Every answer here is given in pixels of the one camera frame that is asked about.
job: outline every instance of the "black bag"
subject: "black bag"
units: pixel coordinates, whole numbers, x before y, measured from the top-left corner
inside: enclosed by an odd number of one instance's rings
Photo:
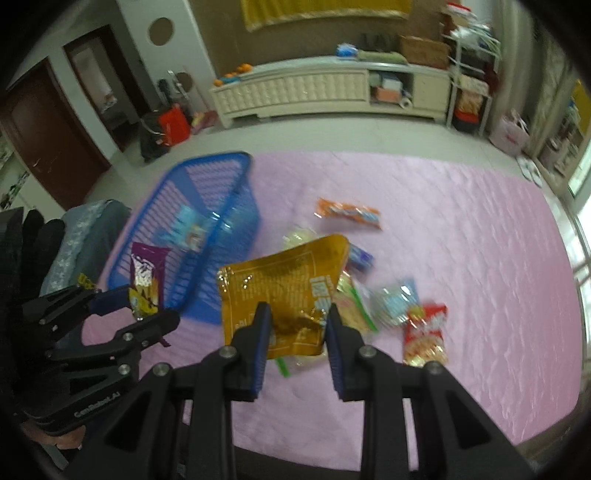
[[[164,111],[155,110],[146,113],[140,120],[139,151],[146,163],[160,158],[170,151],[170,147],[164,145],[164,132],[158,123],[158,117]]]

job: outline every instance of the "shoes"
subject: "shoes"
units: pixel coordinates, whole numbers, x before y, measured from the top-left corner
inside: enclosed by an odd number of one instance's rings
[[[525,157],[517,157],[517,163],[519,164],[519,168],[521,169],[521,173],[526,178],[526,180],[534,182],[539,188],[542,188],[542,175],[538,170],[538,167],[535,165],[533,160]]]

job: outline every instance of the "red snack bag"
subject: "red snack bag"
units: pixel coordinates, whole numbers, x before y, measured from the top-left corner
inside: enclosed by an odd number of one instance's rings
[[[447,355],[443,345],[441,326],[447,320],[445,305],[426,304],[408,309],[408,323],[404,337],[404,363],[422,367],[437,360],[445,365]]]

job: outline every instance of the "doorframe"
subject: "doorframe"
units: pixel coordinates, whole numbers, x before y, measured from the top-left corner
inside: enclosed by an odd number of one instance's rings
[[[60,102],[61,105],[66,110],[66,114],[67,114],[66,121],[68,121],[70,123],[70,126],[73,127],[75,132],[79,133],[80,140],[82,140],[82,143],[86,144],[86,146],[88,147],[88,152],[91,153],[90,159],[92,161],[98,163],[101,167],[103,167],[105,169],[105,171],[109,170],[111,168],[110,162],[102,154],[99,147],[97,147],[94,140],[92,140],[92,138],[90,137],[88,130],[86,130],[86,128],[84,128],[84,126],[82,125],[82,123],[80,121],[80,118],[78,117],[78,115],[76,115],[76,112],[74,111],[72,105],[70,104],[70,101],[68,100],[66,94],[64,93],[64,90],[61,88],[60,83],[57,81],[57,77],[56,77],[55,72],[53,71],[53,67],[51,66],[51,62],[49,61],[49,57],[45,57],[44,59],[42,59],[39,63],[37,63],[35,66],[33,66],[32,68],[27,70],[13,84],[11,84],[8,87],[6,94],[3,96],[3,100],[0,103],[0,108],[4,108],[4,106],[5,106],[4,99],[6,99],[16,87],[18,87],[20,84],[26,82],[32,73],[35,73],[37,70],[40,70],[40,69],[44,69],[46,71],[46,73],[51,81],[51,86],[53,87],[54,91],[57,93],[57,97],[61,100],[61,102]]]
[[[127,94],[127,97],[129,97],[129,100],[131,101],[131,104],[134,106],[135,111],[137,112],[138,116],[141,118],[143,115],[141,113],[142,111],[147,113],[151,109],[148,104],[148,101],[145,98],[144,93],[142,92],[141,88],[139,87],[139,84],[138,84],[133,72],[129,68],[129,64],[127,62],[127,59],[125,58],[125,55],[123,54],[123,51],[121,50],[121,47],[120,47],[119,43],[117,42],[117,38],[115,37],[115,33],[113,32],[113,29],[111,28],[110,25],[104,25],[103,27],[99,27],[95,30],[92,30],[92,31],[82,35],[81,37],[78,37],[78,38],[72,40],[71,42],[69,42],[63,46],[63,50],[66,54],[66,57],[67,57],[68,62],[70,64],[70,67],[74,71],[74,75],[76,76],[76,80],[78,81],[78,84],[82,88],[84,95],[86,96],[86,98],[90,102],[90,104],[92,105],[92,108],[95,111],[96,115],[99,117],[101,123],[103,124],[103,126],[108,131],[111,138],[113,139],[113,142],[115,142],[117,147],[120,150],[122,150],[123,145],[121,144],[121,142],[119,142],[115,138],[115,135],[113,134],[112,130],[109,128],[109,126],[105,122],[105,119],[103,118],[102,113],[100,112],[99,108],[95,105],[94,101],[92,100],[92,97],[90,96],[90,93],[86,88],[86,85],[82,81],[82,78],[80,78],[80,74],[78,73],[78,70],[76,69],[76,65],[74,64],[73,51],[75,49],[77,49],[78,47],[80,47],[81,45],[84,45],[85,43],[88,43],[91,40],[94,40],[96,38],[101,42],[101,44],[105,48],[105,50],[107,52],[107,56],[109,57],[109,61],[111,62],[111,65],[113,65],[113,69],[115,70],[115,73],[119,77],[119,80],[121,81],[121,84],[123,85],[123,89],[124,89],[125,93]],[[113,62],[113,57],[118,57],[116,62]]]

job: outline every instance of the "gold snack package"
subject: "gold snack package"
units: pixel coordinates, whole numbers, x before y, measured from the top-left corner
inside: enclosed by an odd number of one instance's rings
[[[326,314],[347,258],[349,241],[329,235],[269,257],[227,265],[217,272],[224,340],[250,325],[256,306],[271,306],[267,358],[320,355]]]

